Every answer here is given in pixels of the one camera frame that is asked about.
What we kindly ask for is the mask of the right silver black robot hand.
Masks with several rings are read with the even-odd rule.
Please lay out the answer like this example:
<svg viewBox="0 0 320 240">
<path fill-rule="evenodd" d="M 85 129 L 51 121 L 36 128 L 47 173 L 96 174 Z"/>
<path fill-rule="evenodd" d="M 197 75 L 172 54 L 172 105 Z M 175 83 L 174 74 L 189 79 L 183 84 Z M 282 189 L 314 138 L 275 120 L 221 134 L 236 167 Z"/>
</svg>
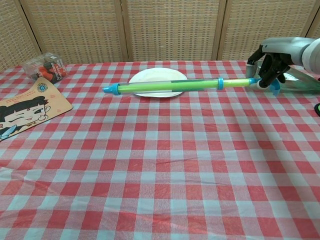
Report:
<svg viewBox="0 0 320 240">
<path fill-rule="evenodd" d="M 270 37 L 261 42 L 248 58 L 245 75 L 254 78 L 258 74 L 258 86 L 268 88 L 275 80 L 284 84 L 286 73 L 292 65 L 313 72 L 318 40 L 308 37 Z"/>
</svg>

